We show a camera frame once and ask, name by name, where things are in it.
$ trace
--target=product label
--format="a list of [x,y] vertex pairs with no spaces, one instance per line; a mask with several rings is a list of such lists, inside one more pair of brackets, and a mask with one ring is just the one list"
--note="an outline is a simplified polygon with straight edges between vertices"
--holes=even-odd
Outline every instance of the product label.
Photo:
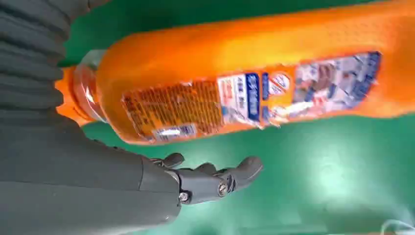
[[271,115],[318,117],[353,109],[366,97],[376,79],[380,59],[379,52],[368,52],[297,66],[292,104],[271,107]]
[[148,141],[208,135],[223,126],[215,81],[130,91],[122,103],[136,132]]
[[246,124],[279,125],[355,108],[376,80],[380,60],[379,52],[367,52],[276,64],[206,81],[129,91],[122,103],[137,134],[147,141],[226,133],[245,129]]
[[217,83],[225,123],[259,122],[260,87],[256,73],[221,77]]

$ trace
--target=prosthetic hand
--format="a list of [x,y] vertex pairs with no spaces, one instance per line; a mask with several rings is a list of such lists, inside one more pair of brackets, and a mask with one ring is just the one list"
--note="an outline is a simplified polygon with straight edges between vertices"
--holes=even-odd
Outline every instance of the prosthetic hand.
[[196,169],[183,168],[174,170],[184,162],[180,153],[173,153],[162,159],[150,159],[162,167],[179,183],[179,200],[183,204],[196,204],[213,201],[228,193],[246,188],[263,169],[258,157],[245,158],[236,168],[216,170],[211,163],[205,163]]
[[70,24],[105,0],[0,0],[0,234],[118,235],[173,221],[182,204],[219,199],[262,169],[173,169],[92,141],[59,115]]

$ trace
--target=gray robotic arm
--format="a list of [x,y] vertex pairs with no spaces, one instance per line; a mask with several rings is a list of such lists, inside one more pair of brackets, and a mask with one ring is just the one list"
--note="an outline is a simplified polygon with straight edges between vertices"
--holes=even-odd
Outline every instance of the gray robotic arm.
[[182,204],[247,186],[262,169],[172,167],[89,140],[56,113],[72,21],[105,0],[0,0],[0,234],[106,235],[172,221]]

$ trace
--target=label image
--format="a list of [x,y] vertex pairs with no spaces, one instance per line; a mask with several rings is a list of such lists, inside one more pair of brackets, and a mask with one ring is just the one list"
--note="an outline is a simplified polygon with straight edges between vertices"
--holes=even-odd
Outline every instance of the label image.
[[315,117],[356,107],[368,93],[379,69],[379,52],[303,64],[297,67],[289,117]]

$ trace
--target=textured bottle surface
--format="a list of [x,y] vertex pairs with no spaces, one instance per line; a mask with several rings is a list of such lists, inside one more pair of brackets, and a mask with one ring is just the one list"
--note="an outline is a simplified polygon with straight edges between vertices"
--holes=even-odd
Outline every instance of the textured bottle surface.
[[97,71],[106,120],[160,144],[336,115],[415,110],[415,2],[131,35]]

